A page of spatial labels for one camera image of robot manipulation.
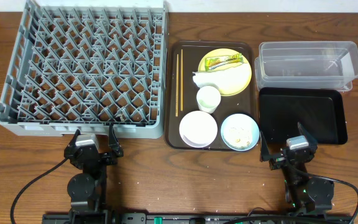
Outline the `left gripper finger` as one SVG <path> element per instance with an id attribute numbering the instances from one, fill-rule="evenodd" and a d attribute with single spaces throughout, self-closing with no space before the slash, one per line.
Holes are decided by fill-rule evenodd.
<path id="1" fill-rule="evenodd" d="M 69 142 L 69 145 L 68 147 L 69 148 L 75 148 L 75 143 L 76 143 L 76 140 L 77 140 L 77 137 L 81 134 L 80 130 L 77 129 L 73 135 L 73 138 L 71 139 L 71 141 Z"/>
<path id="2" fill-rule="evenodd" d="M 109 125 L 108 146 L 112 150 L 112 152 L 115 153 L 116 157 L 124 156 L 123 148 L 117 140 L 112 123 Z"/>

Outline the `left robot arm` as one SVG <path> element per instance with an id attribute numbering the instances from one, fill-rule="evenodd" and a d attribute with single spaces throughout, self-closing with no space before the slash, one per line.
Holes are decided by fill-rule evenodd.
<path id="1" fill-rule="evenodd" d="M 64 150 L 64 157 L 82 172 L 72 177 L 67 185 L 71 209 L 67 223 L 115 223 L 114 212 L 106 204 L 107 166 L 117 164 L 124 155 L 114 133 L 108 131 L 108 152 L 99 152 L 95 134 L 82 134 L 76 130 Z"/>

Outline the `rice food waste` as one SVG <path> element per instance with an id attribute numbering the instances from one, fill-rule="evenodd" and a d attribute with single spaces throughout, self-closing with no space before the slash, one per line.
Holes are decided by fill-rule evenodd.
<path id="1" fill-rule="evenodd" d="M 252 142 L 252 132 L 241 127 L 231 127 L 226 130 L 225 139 L 232 147 L 248 147 Z"/>

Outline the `green snack wrapper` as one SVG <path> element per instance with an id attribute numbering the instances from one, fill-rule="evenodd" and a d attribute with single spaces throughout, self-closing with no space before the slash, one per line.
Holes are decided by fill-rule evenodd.
<path id="1" fill-rule="evenodd" d="M 231 64 L 231 63 L 242 63 L 243 56 L 241 53 L 234 54 L 234 55 L 222 55 L 222 56 L 215 56 L 215 57 L 208 57 L 205 59 L 205 70 L 215 70 L 218 67 L 223 65 Z"/>

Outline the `white cup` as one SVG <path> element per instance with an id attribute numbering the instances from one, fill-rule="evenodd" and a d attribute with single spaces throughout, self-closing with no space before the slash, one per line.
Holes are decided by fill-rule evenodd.
<path id="1" fill-rule="evenodd" d="M 213 113 L 221 102 L 219 90 L 213 86 L 201 87 L 196 94 L 198 108 L 206 113 Z"/>

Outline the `white paper napkin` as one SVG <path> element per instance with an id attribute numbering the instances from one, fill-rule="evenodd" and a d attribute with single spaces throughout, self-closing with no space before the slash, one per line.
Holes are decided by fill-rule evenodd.
<path id="1" fill-rule="evenodd" d="M 214 85 L 219 91 L 226 93 L 242 87 L 248 81 L 249 74 L 249 64 L 243 63 L 225 70 L 194 72 L 193 81 L 198 87 Z"/>

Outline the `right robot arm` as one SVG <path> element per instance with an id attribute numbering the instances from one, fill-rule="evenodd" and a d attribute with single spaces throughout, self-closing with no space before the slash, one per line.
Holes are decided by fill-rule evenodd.
<path id="1" fill-rule="evenodd" d="M 265 137 L 260 135 L 260 161 L 268 162 L 272 170 L 280 169 L 285 179 L 285 200 L 293 205 L 291 216 L 324 217 L 332 209 L 334 182 L 312 177 L 305 164 L 314 158 L 317 140 L 298 124 L 299 135 L 287 139 L 279 153 L 271 154 Z"/>

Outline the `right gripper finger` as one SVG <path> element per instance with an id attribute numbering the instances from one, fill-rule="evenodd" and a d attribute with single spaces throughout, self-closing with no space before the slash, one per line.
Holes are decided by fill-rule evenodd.
<path id="1" fill-rule="evenodd" d="M 309 146 L 317 146 L 318 142 L 317 140 L 305 129 L 305 127 L 298 122 L 297 123 L 298 131 L 299 133 L 306 138 L 306 140 L 309 143 Z"/>
<path id="2" fill-rule="evenodd" d="M 269 161 L 271 158 L 270 151 L 265 140 L 264 134 L 260 131 L 260 162 Z"/>

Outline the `light blue bowl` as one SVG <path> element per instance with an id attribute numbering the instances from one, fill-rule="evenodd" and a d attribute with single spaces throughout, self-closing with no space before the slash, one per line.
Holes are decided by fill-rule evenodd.
<path id="1" fill-rule="evenodd" d="M 232 114 L 221 125 L 221 137 L 230 149 L 245 152 L 258 144 L 259 127 L 256 121 L 246 114 Z"/>

